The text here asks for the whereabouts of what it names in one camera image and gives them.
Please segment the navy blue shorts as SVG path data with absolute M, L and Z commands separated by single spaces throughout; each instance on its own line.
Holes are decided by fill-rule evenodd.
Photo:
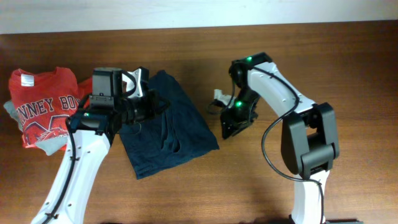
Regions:
M 155 119 L 123 125 L 119 132 L 137 179 L 218 150 L 215 135 L 176 79 L 160 70 L 149 79 L 170 106 Z

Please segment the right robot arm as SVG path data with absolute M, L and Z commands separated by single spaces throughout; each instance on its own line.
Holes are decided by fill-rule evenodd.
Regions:
M 340 154 L 332 106 L 304 96 L 264 52 L 233 60 L 229 75 L 240 91 L 221 110 L 223 139 L 250 127 L 258 117 L 256 105 L 263 99 L 277 115 L 262 135 L 263 153 L 271 129 L 282 125 L 280 151 L 289 174 L 276 168 L 269 156 L 264 158 L 277 174 L 294 182 L 295 198 L 289 222 L 326 223 L 325 184 L 333 161 Z

